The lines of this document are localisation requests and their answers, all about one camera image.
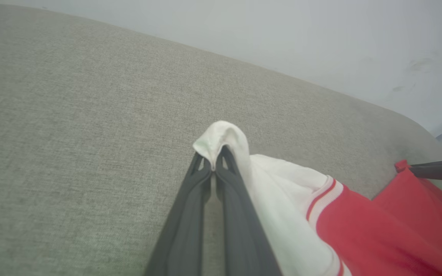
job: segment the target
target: red and white striped trim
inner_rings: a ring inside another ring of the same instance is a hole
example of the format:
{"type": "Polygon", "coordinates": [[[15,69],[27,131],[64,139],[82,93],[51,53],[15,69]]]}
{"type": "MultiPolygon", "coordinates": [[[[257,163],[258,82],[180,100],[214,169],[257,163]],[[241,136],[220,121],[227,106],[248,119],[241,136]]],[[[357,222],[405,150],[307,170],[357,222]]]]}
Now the red and white striped trim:
{"type": "Polygon", "coordinates": [[[316,222],[322,211],[326,206],[332,203],[332,201],[337,199],[343,190],[344,185],[329,176],[323,187],[312,194],[305,209],[308,223],[313,230],[316,231],[316,222]]]}
{"type": "MultiPolygon", "coordinates": [[[[313,228],[313,230],[316,231],[316,224],[323,210],[335,199],[337,199],[340,194],[342,194],[343,190],[344,185],[342,185],[342,183],[328,176],[327,181],[325,182],[323,187],[321,187],[321,189],[319,189],[317,192],[314,192],[312,196],[308,199],[308,203],[303,211],[306,212],[306,219],[308,220],[308,223],[310,227],[313,228]]],[[[338,257],[333,248],[330,245],[328,245],[328,247],[332,250],[333,253],[331,266],[334,268],[330,269],[330,271],[336,271],[338,267],[338,276],[351,276],[352,274],[349,268],[338,257]]]]}

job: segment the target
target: grey fabric surface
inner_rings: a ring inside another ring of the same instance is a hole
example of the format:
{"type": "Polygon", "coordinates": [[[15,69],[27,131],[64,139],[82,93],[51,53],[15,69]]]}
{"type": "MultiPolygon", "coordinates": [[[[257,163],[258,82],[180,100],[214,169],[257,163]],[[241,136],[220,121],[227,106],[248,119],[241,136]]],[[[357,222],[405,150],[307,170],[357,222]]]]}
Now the grey fabric surface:
{"type": "MultiPolygon", "coordinates": [[[[92,20],[0,5],[0,275],[139,275],[214,121],[371,198],[442,147],[389,110],[92,20]]],[[[218,274],[221,229],[207,212],[218,274]]]]}

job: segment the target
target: red stripe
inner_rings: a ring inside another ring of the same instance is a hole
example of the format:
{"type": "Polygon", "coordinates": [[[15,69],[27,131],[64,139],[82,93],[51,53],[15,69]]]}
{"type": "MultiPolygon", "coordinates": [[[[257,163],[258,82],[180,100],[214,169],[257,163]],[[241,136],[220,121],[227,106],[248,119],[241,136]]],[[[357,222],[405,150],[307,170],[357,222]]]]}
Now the red stripe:
{"type": "Polygon", "coordinates": [[[313,207],[315,206],[316,202],[317,202],[319,199],[321,199],[322,197],[324,197],[326,194],[328,194],[328,192],[330,192],[330,191],[333,189],[333,187],[335,187],[335,179],[333,180],[333,183],[332,183],[332,185],[330,186],[330,188],[328,188],[325,192],[321,193],[321,195],[317,196],[317,197],[312,201],[312,204],[310,204],[310,207],[308,208],[308,211],[307,211],[307,220],[310,219],[310,213],[312,213],[312,209],[313,209],[313,207]]]}
{"type": "Polygon", "coordinates": [[[339,269],[339,276],[344,275],[344,266],[342,265],[342,260],[340,260],[340,269],[339,269]]]}

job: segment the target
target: white cloth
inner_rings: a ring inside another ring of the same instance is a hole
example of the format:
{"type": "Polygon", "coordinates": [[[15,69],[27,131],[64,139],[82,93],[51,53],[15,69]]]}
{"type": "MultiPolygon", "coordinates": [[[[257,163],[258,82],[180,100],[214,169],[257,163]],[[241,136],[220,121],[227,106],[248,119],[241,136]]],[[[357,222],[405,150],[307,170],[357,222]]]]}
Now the white cloth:
{"type": "Polygon", "coordinates": [[[214,171],[224,145],[235,157],[283,275],[337,275],[337,254],[305,217],[311,199],[330,177],[282,159],[249,155],[244,133],[225,121],[212,124],[193,148],[210,161],[214,171]]]}

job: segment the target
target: red cloth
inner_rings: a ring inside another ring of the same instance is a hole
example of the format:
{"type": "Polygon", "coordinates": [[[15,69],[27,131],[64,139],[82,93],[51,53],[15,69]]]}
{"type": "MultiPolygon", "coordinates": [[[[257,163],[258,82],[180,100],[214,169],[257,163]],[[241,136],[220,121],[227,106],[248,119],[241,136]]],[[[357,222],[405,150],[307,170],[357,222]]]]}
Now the red cloth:
{"type": "Polygon", "coordinates": [[[403,160],[373,201],[344,186],[321,213],[318,235],[353,276],[442,275],[442,191],[403,160]]]}

